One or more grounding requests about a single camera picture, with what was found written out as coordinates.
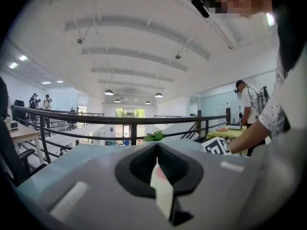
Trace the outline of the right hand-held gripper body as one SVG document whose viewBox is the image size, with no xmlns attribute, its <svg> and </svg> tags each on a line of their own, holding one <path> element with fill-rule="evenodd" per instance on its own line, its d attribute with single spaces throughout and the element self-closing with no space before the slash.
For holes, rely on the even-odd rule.
<svg viewBox="0 0 307 230">
<path fill-rule="evenodd" d="M 220 137 L 214 137 L 202 144 L 203 150 L 206 153 L 210 154 L 219 154 L 219 155 L 231 155 L 231 150 L 225 139 Z"/>
</svg>

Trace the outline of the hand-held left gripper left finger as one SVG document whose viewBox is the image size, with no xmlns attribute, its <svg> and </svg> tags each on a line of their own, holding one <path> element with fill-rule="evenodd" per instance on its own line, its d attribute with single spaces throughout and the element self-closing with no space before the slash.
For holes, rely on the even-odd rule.
<svg viewBox="0 0 307 230">
<path fill-rule="evenodd" d="M 75 147 L 17 187 L 17 195 L 50 230 L 157 230 L 154 199 L 128 193 L 116 164 L 145 147 Z"/>
</svg>

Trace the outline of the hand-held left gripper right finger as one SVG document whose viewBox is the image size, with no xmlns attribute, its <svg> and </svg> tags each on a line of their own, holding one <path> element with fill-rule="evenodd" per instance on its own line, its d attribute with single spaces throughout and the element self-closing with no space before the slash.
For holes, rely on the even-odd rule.
<svg viewBox="0 0 307 230">
<path fill-rule="evenodd" d="M 189 171 L 181 179 L 184 186 L 196 183 L 194 190 L 177 196 L 174 209 L 184 222 L 174 226 L 157 221 L 159 230 L 248 230 L 264 222 L 259 182 L 264 173 L 264 147 L 251 157 L 216 155 L 192 149 L 173 149 L 163 143 L 157 148 L 166 156 L 181 157 Z"/>
</svg>

